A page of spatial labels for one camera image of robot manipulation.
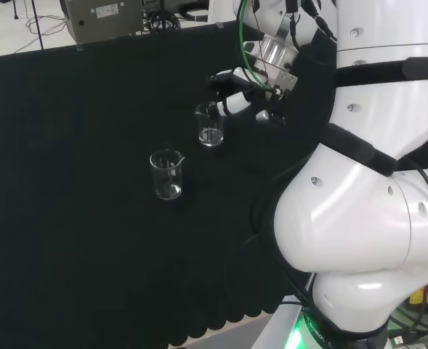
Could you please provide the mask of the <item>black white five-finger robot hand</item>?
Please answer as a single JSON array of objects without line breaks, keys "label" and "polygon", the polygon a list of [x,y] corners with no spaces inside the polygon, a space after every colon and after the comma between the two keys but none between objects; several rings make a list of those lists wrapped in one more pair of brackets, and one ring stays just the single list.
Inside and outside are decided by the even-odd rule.
[{"label": "black white five-finger robot hand", "polygon": [[281,127],[286,124],[284,104],[297,82],[295,75],[282,70],[273,79],[264,71],[242,67],[220,71],[206,78],[207,86],[216,92],[216,99],[206,107],[207,116],[233,117],[253,108],[257,122]]}]

